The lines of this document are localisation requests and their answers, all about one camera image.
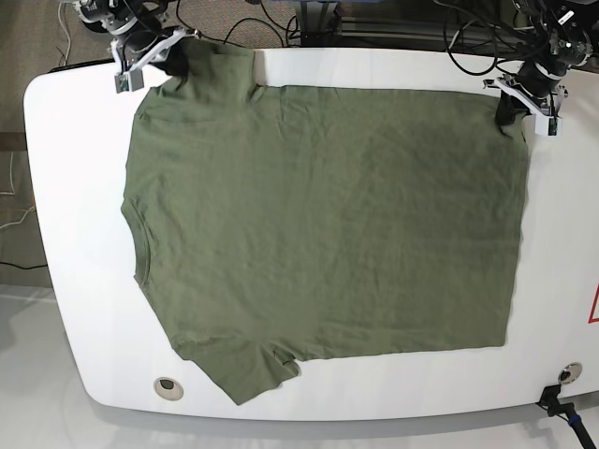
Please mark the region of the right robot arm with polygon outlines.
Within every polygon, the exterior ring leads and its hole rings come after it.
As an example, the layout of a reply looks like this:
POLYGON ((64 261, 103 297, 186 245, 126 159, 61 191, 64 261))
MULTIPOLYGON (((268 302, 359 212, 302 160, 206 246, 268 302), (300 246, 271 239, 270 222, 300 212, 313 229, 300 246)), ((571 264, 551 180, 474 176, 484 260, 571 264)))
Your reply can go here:
POLYGON ((187 75, 189 63, 183 41, 198 39, 201 33, 183 20, 167 26, 169 1, 88 0, 68 4, 85 26, 112 36, 110 52, 121 74, 154 65, 170 76, 187 75))

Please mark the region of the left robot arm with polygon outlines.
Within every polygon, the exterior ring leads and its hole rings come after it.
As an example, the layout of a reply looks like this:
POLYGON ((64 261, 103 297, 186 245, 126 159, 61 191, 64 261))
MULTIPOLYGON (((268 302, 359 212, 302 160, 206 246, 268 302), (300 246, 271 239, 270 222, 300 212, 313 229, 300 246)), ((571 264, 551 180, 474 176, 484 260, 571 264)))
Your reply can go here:
POLYGON ((530 39, 517 47, 518 71, 485 82, 501 91, 494 121, 504 131, 518 115, 531 115, 536 134, 557 137, 560 109, 568 96, 562 79, 598 54, 598 3, 516 1, 514 7, 532 28, 530 39))

